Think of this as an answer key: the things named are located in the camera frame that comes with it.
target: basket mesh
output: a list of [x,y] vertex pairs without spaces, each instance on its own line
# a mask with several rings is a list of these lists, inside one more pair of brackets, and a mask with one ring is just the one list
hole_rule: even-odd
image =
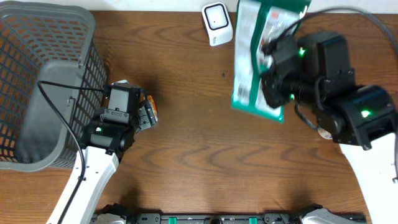
[[[27,110],[29,99],[40,68],[51,60],[78,61],[85,55],[81,86],[102,88],[107,73],[88,36],[87,22],[79,16],[59,18],[29,16],[24,13],[0,17],[0,161],[20,161],[15,155],[15,144]],[[87,52],[82,52],[86,38],[91,40]],[[88,124],[103,99],[97,91],[80,91],[70,125],[77,136]],[[76,145],[67,136],[65,147],[53,166],[72,167]]]

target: orange object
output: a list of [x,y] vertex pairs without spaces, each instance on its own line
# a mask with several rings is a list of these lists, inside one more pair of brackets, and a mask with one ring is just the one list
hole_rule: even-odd
[[157,109],[156,109],[156,104],[155,104],[155,101],[154,101],[154,98],[152,97],[152,96],[148,96],[148,100],[149,100],[149,103],[150,103],[150,107],[152,108],[152,111],[154,112],[154,116],[155,116],[155,120],[156,120],[156,122],[157,122]]

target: green snack bag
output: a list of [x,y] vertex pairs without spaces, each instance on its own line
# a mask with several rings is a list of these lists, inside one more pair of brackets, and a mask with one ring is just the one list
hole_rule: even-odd
[[273,109],[262,93],[260,74],[271,65],[263,45],[306,13],[311,0],[239,0],[235,32],[232,107],[283,123],[284,110]]

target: green led light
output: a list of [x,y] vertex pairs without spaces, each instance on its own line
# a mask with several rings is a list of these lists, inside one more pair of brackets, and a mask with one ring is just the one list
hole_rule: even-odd
[[249,224],[257,224],[257,218],[249,218]]
[[303,57],[304,56],[304,53],[306,52],[307,50],[304,50],[302,47],[300,48],[300,51],[298,52],[299,54],[300,54],[300,56],[301,57]]
[[361,115],[363,118],[367,118],[370,114],[372,114],[370,111],[368,110],[362,110],[361,111]]
[[170,217],[169,218],[169,224],[177,224],[177,218]]

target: gray plastic basket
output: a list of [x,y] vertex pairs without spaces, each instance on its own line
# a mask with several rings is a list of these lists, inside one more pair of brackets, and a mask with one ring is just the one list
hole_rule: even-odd
[[[76,145],[35,82],[102,88],[108,74],[94,29],[81,7],[0,2],[0,169],[73,167]],[[96,91],[44,90],[77,135],[103,100]]]

